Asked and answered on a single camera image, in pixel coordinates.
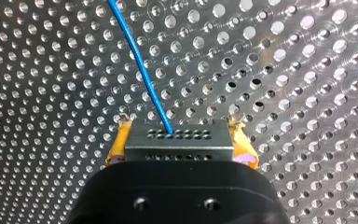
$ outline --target black device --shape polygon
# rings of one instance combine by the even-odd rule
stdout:
[[[126,161],[93,176],[68,224],[286,224],[276,191],[233,161]]]

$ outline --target metal block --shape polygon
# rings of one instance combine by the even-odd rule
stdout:
[[[174,125],[174,134],[164,127],[132,124],[125,148],[126,161],[231,161],[234,151],[225,120],[207,125]]]

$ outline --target screw hole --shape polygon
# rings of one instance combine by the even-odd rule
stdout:
[[[133,203],[133,207],[138,211],[144,211],[145,209],[150,207],[150,204],[146,198],[137,198]]]
[[[220,202],[214,198],[210,198],[204,201],[204,207],[208,211],[217,211],[220,209]]]

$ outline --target blue wire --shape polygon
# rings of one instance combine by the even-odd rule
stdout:
[[[149,92],[150,98],[152,99],[152,102],[158,111],[159,117],[161,118],[162,123],[164,124],[165,130],[167,131],[167,133],[173,134],[173,128],[171,126],[171,123],[168,120],[167,114],[165,113],[164,108],[162,107],[161,102],[159,101],[155,90],[153,89],[152,81],[150,80],[149,74],[147,73],[147,69],[144,66],[144,59],[142,58],[141,51],[138,49],[136,42],[133,39],[129,26],[127,25],[123,15],[121,14],[120,9],[118,9],[116,0],[107,0],[107,2],[109,3],[109,6],[112,8],[113,14],[115,15],[118,21],[118,25],[120,25],[120,28],[123,31],[124,36],[127,39],[127,42],[130,45],[133,56],[135,57],[135,61],[138,64],[139,71],[141,72],[142,78],[144,79],[147,91]]]

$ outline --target gray metal surface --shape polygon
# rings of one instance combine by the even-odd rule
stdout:
[[[173,128],[174,134],[167,134],[162,125],[134,121],[125,147],[126,161],[232,161],[234,146],[226,120]]]
[[[120,2],[173,123],[243,118],[293,223],[358,223],[358,0]],[[63,223],[119,113],[158,123],[101,0],[0,0],[0,222]]]

